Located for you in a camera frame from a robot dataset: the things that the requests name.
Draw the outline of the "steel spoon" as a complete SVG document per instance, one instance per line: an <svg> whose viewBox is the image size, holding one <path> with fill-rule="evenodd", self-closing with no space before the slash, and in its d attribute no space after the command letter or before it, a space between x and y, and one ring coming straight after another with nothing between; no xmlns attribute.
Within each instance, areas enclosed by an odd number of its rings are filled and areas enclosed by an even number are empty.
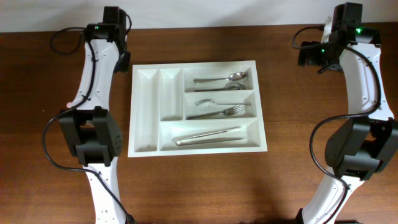
<svg viewBox="0 0 398 224"><path fill-rule="evenodd" d="M227 83L222 88L213 88L213 89L202 89L195 90L195 92L206 92L206 91L232 91L232 90L245 90L246 87L240 83Z"/></svg>
<svg viewBox="0 0 398 224"><path fill-rule="evenodd" d="M247 78L248 78L248 73L247 72L235 72L235 73L230 74L226 78L195 79L193 82L195 84L200 84L200 83L227 80L227 81L229 81L231 83L241 83L241 82L245 81Z"/></svg>

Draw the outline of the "metal chopstick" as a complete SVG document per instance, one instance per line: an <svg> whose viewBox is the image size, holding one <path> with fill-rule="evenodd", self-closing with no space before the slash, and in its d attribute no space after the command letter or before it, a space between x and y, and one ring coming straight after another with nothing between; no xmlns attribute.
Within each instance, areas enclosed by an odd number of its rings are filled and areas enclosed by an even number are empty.
<svg viewBox="0 0 398 224"><path fill-rule="evenodd" d="M216 142L228 142L228 141L240 141L243 138L214 138L214 139L202 139L202 140L192 140L192 139L174 139L174 143L179 146L189 146L197 144L209 144Z"/></svg>
<svg viewBox="0 0 398 224"><path fill-rule="evenodd" d="M206 136L212 136L212 135L216 135L216 134L227 133L229 131L234 131L236 129L241 129L241 127L240 126L236 126L236 127L232 127L232 128L208 131L208 132L204 132L204 133L191 134L191 135L188 135L188 136L179 136L179 137L173 138L173 140L174 141L184 141L184 140L189 140L189 139L202 138L202 137L206 137Z"/></svg>

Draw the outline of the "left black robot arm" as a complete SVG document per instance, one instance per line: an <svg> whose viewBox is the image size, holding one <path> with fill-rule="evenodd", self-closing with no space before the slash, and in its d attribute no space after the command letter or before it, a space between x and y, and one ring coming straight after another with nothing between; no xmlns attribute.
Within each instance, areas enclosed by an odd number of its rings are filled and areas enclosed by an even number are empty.
<svg viewBox="0 0 398 224"><path fill-rule="evenodd" d="M90 184L96 223L134 223L123 207L117 179L118 157L123 146L121 130L109 111L113 75L126 72L127 14L106 6L103 20L83 31L85 63L69 112L59 118L71 155L78 159Z"/></svg>

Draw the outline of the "steel fork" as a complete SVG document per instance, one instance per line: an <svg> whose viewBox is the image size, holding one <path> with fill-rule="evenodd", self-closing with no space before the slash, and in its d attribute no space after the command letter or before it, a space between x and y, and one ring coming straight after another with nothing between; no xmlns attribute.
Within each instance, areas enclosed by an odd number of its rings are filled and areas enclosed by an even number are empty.
<svg viewBox="0 0 398 224"><path fill-rule="evenodd" d="M232 116L238 114L243 111L242 106L234 106L221 111L214 111L211 113L199 114L194 116L187 116L186 120L194 120L194 119L210 119L217 116Z"/></svg>
<svg viewBox="0 0 398 224"><path fill-rule="evenodd" d="M206 103L212 103L214 105L243 105L243 106L251 106L250 103L218 103L214 100L211 99L204 99L204 100L199 100L194 102L195 106L200 106L200 105L204 105Z"/></svg>

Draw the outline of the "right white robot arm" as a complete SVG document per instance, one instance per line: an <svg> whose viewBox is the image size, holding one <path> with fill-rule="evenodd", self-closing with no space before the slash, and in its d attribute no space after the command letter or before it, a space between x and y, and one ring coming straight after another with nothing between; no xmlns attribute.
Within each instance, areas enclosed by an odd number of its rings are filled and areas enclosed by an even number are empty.
<svg viewBox="0 0 398 224"><path fill-rule="evenodd" d="M363 6L346 2L334 8L323 25L319 42L292 43L299 51L298 65L342 72L348 96L348 114L320 121L309 139L310 156L324 173L310 203L298 211L296 223L334 223L351 194L373 174L385 169L397 151L397 121L389 108L380 72L381 38L377 29L361 22ZM344 120L328 139L327 166L317 161L313 140L318 129Z"/></svg>

